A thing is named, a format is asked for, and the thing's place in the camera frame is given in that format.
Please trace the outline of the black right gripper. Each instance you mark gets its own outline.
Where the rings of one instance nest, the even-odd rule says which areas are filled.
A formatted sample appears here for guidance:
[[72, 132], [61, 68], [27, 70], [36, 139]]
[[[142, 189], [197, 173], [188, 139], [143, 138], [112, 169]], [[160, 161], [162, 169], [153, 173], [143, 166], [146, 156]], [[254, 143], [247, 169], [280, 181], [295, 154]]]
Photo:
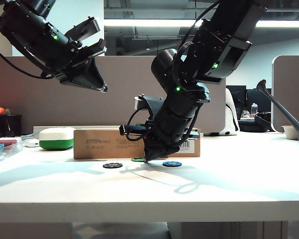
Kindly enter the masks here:
[[157, 136], [151, 135], [150, 128], [146, 127], [144, 124], [123, 124], [119, 127], [120, 135], [133, 135], [143, 139], [145, 162], [149, 162], [158, 158], [166, 158], [173, 153], [179, 152], [180, 148], [177, 146], [180, 146], [180, 142], [184, 142], [187, 139], [200, 139], [200, 132], [197, 129], [193, 129], [190, 133], [187, 133], [188, 130], [189, 128], [186, 128], [181, 136], [176, 137], [175, 142], [167, 144]]

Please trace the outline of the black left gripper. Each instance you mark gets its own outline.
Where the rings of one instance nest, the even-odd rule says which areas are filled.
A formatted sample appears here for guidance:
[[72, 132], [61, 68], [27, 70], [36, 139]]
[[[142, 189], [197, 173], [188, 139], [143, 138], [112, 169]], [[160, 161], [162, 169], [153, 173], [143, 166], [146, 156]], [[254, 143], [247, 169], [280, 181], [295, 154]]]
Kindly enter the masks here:
[[108, 86], [103, 80], [95, 62], [95, 58], [107, 51], [106, 41], [100, 39], [97, 43], [76, 50], [69, 64], [54, 72], [43, 71], [44, 76], [59, 76], [60, 84], [86, 88], [105, 93]]

